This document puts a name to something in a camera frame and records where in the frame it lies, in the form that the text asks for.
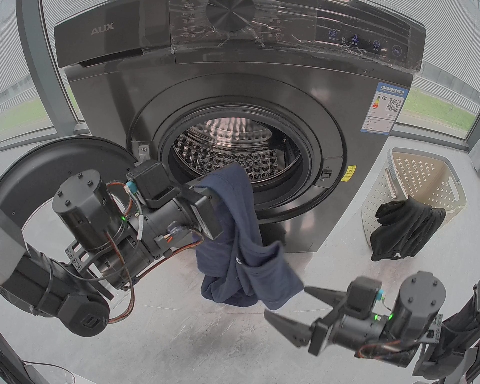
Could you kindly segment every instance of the yellow warning sticker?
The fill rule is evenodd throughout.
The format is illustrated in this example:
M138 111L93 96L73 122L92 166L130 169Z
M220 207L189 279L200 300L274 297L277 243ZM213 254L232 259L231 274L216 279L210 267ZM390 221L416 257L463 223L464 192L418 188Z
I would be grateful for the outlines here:
M347 168L347 171L345 172L345 175L342 177L342 181L349 181L353 176L353 173L355 172L356 168L357 168L356 165L349 165Z

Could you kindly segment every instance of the energy label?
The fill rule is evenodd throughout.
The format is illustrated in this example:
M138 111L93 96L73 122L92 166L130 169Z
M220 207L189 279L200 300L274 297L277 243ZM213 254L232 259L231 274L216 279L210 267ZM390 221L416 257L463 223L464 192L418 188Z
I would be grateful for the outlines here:
M388 135L407 95L408 89L387 83L378 83L361 132Z

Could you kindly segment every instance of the qr code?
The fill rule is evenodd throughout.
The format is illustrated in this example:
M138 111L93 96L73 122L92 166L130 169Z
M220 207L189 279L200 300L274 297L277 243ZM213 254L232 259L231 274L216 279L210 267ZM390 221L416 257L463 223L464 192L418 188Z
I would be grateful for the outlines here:
M400 106L402 105L402 100L390 98L386 110L397 112Z

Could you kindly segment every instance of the navy blue shirt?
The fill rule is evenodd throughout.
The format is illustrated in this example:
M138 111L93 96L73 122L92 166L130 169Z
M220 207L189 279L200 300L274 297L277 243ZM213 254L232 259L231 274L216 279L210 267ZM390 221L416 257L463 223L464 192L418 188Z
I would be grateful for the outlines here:
M221 198L215 211L223 233L197 246L202 296L218 303L248 307L258 300L276 310L303 289L303 283L283 257L283 245L266 247L258 228L253 191L239 164L208 174L198 184Z

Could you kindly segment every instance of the control knob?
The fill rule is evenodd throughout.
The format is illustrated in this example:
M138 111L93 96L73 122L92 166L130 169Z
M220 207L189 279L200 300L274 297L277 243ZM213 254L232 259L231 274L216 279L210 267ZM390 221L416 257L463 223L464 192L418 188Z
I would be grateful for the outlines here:
M255 16L252 0L210 0L206 16L211 25L224 32L235 32L246 27Z

